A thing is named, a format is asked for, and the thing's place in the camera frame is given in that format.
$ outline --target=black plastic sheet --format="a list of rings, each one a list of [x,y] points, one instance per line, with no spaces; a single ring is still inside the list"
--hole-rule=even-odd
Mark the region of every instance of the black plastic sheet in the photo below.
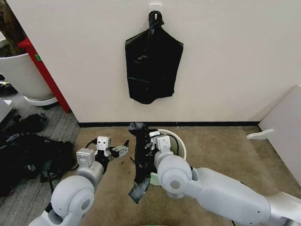
[[[142,104],[172,96],[183,52],[183,43],[161,27],[159,11],[150,12],[149,23],[149,29],[126,40],[129,94]]]

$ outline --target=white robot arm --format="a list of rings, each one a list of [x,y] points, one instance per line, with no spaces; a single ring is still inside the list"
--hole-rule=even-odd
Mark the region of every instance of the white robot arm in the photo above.
[[[300,199],[283,192],[265,197],[211,169],[191,168],[170,151],[169,136],[155,137],[155,144],[158,180],[170,197],[190,196],[204,209],[243,225],[301,225]]]
[[[91,208],[94,193],[113,158],[128,153],[128,141],[123,146],[110,147],[109,137],[94,139],[96,152],[82,148],[76,152],[79,168],[75,176],[62,180],[51,196],[42,215],[29,226],[76,226]]]

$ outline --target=white wall hook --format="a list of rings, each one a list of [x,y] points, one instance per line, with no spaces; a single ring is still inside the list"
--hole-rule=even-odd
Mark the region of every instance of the white wall hook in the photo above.
[[[161,3],[151,3],[150,4],[150,12],[151,11],[159,11],[162,14],[162,4]]]

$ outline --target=carpet floor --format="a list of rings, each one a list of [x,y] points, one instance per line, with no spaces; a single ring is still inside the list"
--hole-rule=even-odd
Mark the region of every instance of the carpet floor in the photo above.
[[[10,99],[16,111],[10,113],[1,124],[3,127],[12,123],[12,116],[20,114],[22,118],[30,114],[44,113],[47,123],[38,135],[57,141],[70,141],[73,144],[79,133],[79,126],[73,113],[65,113],[60,105],[55,105],[48,110],[28,104],[20,94],[2,96]],[[9,197],[0,198],[0,225],[1,226],[27,226],[39,216],[51,198],[49,183],[40,183],[40,178],[22,180]]]
[[[187,162],[242,181],[263,195],[284,191],[301,198],[301,188],[266,140],[248,140],[258,127],[166,127],[185,143]],[[74,150],[97,136],[110,136],[117,146],[130,139],[129,153],[109,163],[95,193],[91,210],[80,226],[231,226],[228,219],[201,208],[196,200],[169,198],[159,186],[150,186],[139,204],[127,195],[133,187],[135,137],[126,127],[82,128]]]

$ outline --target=wall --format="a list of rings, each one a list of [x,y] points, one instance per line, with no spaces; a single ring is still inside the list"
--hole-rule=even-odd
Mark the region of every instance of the wall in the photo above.
[[[161,0],[184,43],[172,97],[129,98],[125,40],[150,0],[8,0],[79,122],[259,121],[301,83],[301,1]]]

